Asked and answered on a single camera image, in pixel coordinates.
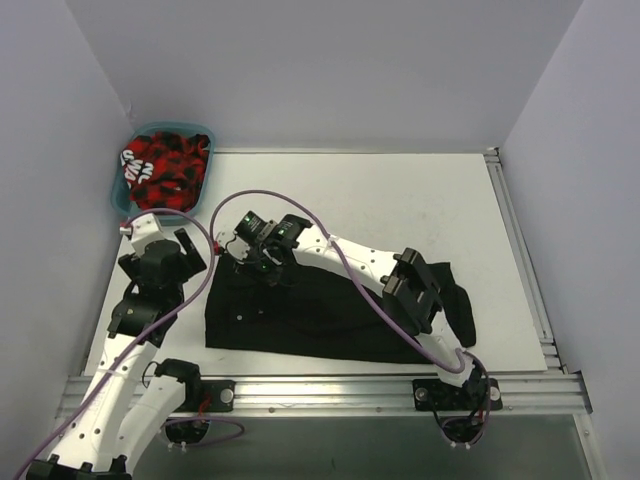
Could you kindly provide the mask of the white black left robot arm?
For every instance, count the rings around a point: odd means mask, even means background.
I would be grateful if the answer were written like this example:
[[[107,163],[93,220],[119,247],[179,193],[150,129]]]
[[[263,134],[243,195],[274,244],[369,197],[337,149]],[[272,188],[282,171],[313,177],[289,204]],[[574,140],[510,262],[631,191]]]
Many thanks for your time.
[[[134,251],[118,264],[130,284],[112,311],[99,366],[81,404],[48,439],[51,453],[26,467],[29,479],[130,479],[168,417],[201,402],[199,367],[174,359],[160,363],[139,400],[133,396],[191,302],[185,284],[212,270],[185,229],[169,239],[154,216],[145,216],[124,231]]]

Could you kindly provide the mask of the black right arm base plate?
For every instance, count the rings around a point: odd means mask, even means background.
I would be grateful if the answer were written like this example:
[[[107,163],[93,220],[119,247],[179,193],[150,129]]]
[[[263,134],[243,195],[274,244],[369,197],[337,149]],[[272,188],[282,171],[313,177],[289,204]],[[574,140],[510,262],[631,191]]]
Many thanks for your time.
[[[469,380],[462,387],[455,387],[438,379],[415,379],[412,381],[414,406],[418,411],[471,412],[480,408],[485,410],[487,385],[490,385],[491,410],[502,410],[499,383],[492,377],[489,378],[489,382],[485,379]]]

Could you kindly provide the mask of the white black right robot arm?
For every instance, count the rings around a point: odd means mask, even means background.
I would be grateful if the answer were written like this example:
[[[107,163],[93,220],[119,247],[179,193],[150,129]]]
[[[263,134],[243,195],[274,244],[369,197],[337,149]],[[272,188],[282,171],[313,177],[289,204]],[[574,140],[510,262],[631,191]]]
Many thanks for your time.
[[[315,216],[276,222],[253,211],[217,239],[237,266],[265,284],[277,283],[293,266],[351,280],[382,321],[434,365],[450,406],[465,409],[479,397],[481,367],[455,332],[441,284],[417,250],[361,245],[331,234]]]

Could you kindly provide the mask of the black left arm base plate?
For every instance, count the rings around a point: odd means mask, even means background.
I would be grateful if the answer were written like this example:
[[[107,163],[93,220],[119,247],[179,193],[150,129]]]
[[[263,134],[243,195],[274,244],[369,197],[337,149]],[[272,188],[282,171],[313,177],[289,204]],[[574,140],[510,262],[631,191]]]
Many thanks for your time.
[[[189,393],[181,406],[184,412],[204,415],[228,413],[234,408],[236,383],[232,380],[205,380]]]

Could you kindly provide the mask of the black long sleeve shirt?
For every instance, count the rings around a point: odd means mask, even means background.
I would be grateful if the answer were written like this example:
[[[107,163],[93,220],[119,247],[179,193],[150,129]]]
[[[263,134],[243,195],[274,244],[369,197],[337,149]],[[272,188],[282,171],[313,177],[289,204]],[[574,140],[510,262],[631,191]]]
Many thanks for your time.
[[[352,281],[295,267],[270,286],[241,271],[224,254],[205,307],[208,348],[337,360],[424,364],[371,308]]]

